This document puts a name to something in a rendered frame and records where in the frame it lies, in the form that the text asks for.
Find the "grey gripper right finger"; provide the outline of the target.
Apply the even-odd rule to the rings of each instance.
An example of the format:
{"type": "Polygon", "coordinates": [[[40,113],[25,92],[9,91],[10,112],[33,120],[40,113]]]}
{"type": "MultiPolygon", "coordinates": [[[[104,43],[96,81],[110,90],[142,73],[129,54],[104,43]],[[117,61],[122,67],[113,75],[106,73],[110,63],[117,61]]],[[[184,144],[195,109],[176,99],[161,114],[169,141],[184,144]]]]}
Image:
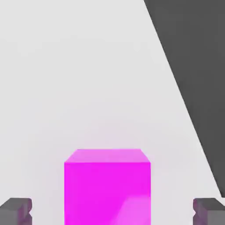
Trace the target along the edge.
{"type": "Polygon", "coordinates": [[[225,206],[216,198],[195,198],[193,209],[193,225],[225,225],[225,206]]]}

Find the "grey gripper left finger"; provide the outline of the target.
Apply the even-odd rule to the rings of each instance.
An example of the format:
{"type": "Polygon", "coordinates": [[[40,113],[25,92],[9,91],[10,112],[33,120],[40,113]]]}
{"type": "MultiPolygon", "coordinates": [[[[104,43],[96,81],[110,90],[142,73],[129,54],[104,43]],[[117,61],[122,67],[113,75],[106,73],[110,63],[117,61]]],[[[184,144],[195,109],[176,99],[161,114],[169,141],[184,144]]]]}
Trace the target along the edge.
{"type": "Polygon", "coordinates": [[[0,225],[32,225],[32,200],[9,198],[0,206],[0,225]]]}

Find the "small magenta cube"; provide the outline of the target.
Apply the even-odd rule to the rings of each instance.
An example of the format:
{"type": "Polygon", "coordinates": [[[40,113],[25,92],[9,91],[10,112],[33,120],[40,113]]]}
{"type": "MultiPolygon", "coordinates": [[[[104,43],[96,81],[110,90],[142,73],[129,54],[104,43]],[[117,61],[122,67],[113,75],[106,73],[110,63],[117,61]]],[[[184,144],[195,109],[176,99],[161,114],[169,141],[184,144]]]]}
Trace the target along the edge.
{"type": "Polygon", "coordinates": [[[151,163],[140,149],[78,149],[64,163],[64,225],[151,225],[151,163]]]}

